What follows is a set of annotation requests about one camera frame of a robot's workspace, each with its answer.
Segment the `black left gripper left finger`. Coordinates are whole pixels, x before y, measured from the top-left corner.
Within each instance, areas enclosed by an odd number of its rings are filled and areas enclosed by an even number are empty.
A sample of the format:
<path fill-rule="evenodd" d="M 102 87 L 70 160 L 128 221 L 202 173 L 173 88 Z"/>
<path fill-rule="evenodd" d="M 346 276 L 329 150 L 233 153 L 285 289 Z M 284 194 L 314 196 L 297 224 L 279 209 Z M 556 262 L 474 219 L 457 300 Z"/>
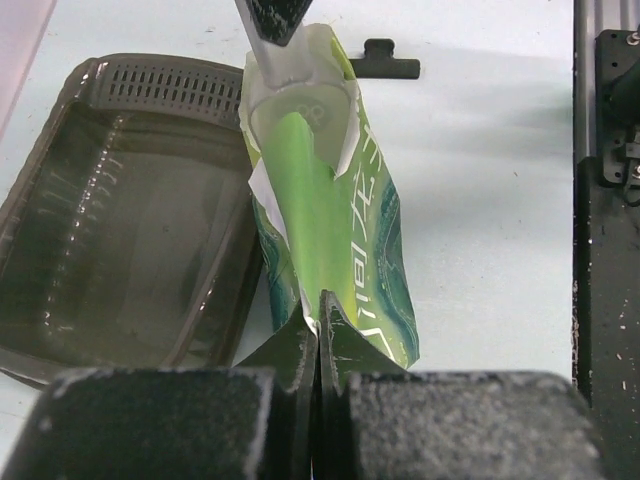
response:
<path fill-rule="evenodd" d="M 293 317 L 232 368 L 84 369 L 42 393 L 6 479 L 306 479 L 318 340 Z"/>

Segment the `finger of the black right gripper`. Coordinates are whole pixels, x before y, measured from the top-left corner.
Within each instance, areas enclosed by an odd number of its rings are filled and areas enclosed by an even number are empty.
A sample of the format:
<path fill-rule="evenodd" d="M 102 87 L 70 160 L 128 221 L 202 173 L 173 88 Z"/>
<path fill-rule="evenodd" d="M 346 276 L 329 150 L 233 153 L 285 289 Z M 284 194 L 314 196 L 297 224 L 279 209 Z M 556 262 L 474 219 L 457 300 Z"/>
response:
<path fill-rule="evenodd" d="M 302 24 L 312 0 L 246 0 L 245 5 L 258 37 L 285 47 Z"/>

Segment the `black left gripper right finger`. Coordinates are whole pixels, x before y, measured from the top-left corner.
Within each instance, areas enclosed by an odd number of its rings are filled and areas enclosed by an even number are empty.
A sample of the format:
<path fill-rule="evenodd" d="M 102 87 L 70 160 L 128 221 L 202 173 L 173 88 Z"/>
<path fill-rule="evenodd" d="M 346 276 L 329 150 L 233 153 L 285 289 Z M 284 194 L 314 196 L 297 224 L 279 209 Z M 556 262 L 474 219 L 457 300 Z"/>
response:
<path fill-rule="evenodd" d="M 574 387 L 545 372 L 409 372 L 319 303 L 321 479 L 610 479 Z"/>

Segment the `clear plastic scoop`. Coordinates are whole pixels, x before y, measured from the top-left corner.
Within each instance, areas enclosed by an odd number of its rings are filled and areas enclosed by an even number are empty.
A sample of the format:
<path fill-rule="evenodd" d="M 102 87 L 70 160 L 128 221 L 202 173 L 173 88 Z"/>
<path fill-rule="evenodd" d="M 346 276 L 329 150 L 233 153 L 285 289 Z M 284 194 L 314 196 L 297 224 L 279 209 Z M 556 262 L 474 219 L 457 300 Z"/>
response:
<path fill-rule="evenodd" d="M 252 53 L 245 66 L 242 119 L 257 149 L 264 148 L 279 121 L 297 113 L 314 134 L 317 156 L 335 174 L 349 167 L 357 144 L 355 82 L 334 58 L 332 29 L 303 23 L 285 47 L 261 40 L 245 1 L 238 1 Z"/>

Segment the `black bag clip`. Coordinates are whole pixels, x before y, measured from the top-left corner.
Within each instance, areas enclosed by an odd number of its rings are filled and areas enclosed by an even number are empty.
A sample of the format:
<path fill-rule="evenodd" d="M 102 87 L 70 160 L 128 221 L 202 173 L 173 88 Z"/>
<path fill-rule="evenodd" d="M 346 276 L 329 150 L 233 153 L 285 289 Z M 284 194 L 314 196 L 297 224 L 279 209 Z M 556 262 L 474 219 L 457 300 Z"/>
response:
<path fill-rule="evenodd" d="M 349 61 L 357 78 L 417 80 L 421 73 L 418 59 L 394 56 L 395 42 L 390 38 L 370 38 L 364 42 L 364 52 Z"/>

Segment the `green litter bag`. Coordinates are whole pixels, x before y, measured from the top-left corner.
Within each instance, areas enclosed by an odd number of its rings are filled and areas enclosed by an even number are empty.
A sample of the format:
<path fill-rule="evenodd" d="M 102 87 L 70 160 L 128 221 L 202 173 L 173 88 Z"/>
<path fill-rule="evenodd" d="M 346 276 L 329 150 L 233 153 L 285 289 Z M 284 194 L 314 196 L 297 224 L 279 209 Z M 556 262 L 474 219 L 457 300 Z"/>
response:
<path fill-rule="evenodd" d="M 366 340 L 409 367 L 420 349 L 399 195 L 335 32 L 311 24 L 298 35 L 312 76 L 271 89 L 248 54 L 239 107 L 273 326 L 301 308 L 314 327 L 331 291 Z"/>

